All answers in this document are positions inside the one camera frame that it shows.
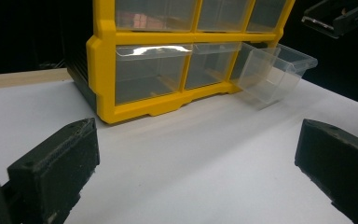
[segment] white table surface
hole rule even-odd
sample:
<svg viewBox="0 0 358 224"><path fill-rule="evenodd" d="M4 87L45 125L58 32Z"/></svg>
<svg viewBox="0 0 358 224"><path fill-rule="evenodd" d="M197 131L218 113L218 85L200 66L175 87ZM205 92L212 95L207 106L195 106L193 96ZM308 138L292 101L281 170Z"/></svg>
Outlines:
<svg viewBox="0 0 358 224"><path fill-rule="evenodd" d="M1 88L1 185L12 162L89 117L72 80ZM65 223L351 223L294 165L303 119L358 136L358 103L304 80L263 109L240 92L118 125L98 120L101 164Z"/></svg>

